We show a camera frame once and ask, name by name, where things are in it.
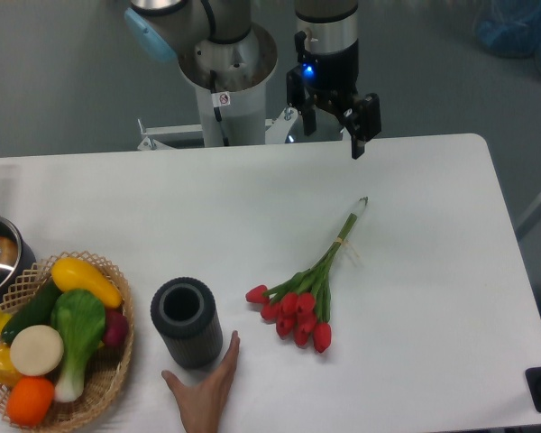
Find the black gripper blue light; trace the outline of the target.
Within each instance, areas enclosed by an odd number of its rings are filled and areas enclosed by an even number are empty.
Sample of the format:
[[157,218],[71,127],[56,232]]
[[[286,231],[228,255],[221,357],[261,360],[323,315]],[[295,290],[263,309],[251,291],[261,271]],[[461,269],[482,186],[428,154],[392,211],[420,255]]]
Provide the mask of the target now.
[[299,31],[294,36],[298,65],[286,76],[287,104],[302,111],[304,135],[316,131],[314,106],[337,118],[351,138],[352,158],[359,159],[365,144],[381,132],[379,95],[358,98],[359,42],[343,50],[313,53],[306,48],[309,35]]

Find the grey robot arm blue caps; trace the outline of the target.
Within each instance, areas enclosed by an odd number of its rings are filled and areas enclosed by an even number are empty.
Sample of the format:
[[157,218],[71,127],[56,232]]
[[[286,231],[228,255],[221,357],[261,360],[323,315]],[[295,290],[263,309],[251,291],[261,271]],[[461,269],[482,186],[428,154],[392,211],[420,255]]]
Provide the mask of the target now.
[[[358,4],[297,1],[296,65],[286,74],[287,115],[316,132],[316,111],[348,133],[357,159],[381,132],[380,99],[361,96]],[[266,84],[278,53],[272,36],[252,20],[249,1],[132,1],[124,19],[152,57],[176,60],[194,87],[206,147],[280,143],[287,129],[266,125]]]

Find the bare human hand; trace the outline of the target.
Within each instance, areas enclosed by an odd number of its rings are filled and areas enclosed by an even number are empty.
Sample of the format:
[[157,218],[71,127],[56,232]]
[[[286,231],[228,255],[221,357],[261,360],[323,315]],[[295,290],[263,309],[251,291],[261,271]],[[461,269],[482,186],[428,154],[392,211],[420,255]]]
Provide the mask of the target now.
[[217,432],[234,382],[240,353],[237,330],[231,335],[229,347],[211,374],[197,385],[185,385],[174,373],[161,372],[161,377],[172,393],[182,426],[186,432]]

